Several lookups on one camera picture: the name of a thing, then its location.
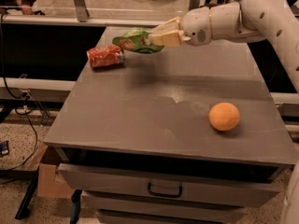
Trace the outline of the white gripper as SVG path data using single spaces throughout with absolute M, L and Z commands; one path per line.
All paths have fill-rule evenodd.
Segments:
M 151 30 L 151 44 L 165 47 L 178 47 L 186 42 L 192 46 L 203 46 L 211 42 L 210 10 L 200 7 L 189 11 L 182 19 L 175 17 Z

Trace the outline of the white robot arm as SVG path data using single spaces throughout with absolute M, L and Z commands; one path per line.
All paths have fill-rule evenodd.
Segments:
M 200 7 L 149 32 L 153 45 L 202 46 L 213 40 L 249 43 L 267 39 L 299 91 L 299 20 L 286 0 L 240 0 Z

